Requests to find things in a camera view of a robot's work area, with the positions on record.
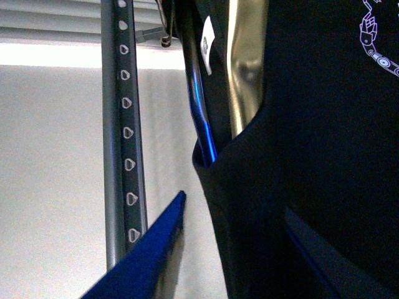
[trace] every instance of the metal pole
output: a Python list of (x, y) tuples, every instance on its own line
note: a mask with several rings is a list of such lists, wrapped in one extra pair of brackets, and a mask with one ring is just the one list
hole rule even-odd
[(133, 0), (104, 0), (103, 146), (107, 269), (147, 230)]

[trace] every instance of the printed graphic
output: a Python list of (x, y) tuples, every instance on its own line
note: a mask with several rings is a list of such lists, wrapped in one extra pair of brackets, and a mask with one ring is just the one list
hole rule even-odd
[[(372, 0), (375, 5), (378, 5), (382, 0)], [(364, 51), (367, 55), (374, 59), (381, 67), (389, 71), (393, 75), (399, 77), (399, 65), (394, 63), (389, 58), (377, 52), (374, 41), (378, 34), (378, 24), (375, 22), (373, 16), (373, 6), (370, 4), (371, 0), (363, 0), (364, 5), (368, 9), (368, 13), (364, 16), (362, 23), (360, 24), (360, 41), (363, 45)]]

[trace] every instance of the black garment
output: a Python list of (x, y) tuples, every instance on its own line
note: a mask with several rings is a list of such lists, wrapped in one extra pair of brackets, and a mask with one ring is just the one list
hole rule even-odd
[[(394, 70), (399, 63), (398, 1), (270, 0), (264, 104), (232, 141), (227, 5), (198, 0), (192, 6), (198, 45), (207, 16), (216, 35), (211, 76), (199, 61), (219, 152), (205, 168), (196, 147), (193, 161), (229, 297), (394, 298), (399, 71), (390, 72), (387, 64)], [(365, 275), (359, 278), (363, 286), (339, 281), (353, 278), (345, 267), (337, 278), (309, 260), (311, 249), (287, 228), (287, 208)]]

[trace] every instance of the gray metal upright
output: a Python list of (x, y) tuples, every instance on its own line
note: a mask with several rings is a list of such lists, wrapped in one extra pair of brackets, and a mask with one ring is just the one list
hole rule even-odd
[(107, 269), (147, 230), (133, 0), (101, 1)]

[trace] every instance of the garment tag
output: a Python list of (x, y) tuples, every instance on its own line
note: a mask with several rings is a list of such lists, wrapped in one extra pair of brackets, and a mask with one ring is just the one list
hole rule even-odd
[(204, 29), (202, 31), (202, 39), (201, 39), (201, 53), (208, 76), (212, 75), (212, 69), (209, 64), (209, 56), (211, 53), (211, 47), (213, 41), (214, 41), (213, 26), (211, 22), (211, 16), (208, 16), (205, 20)]

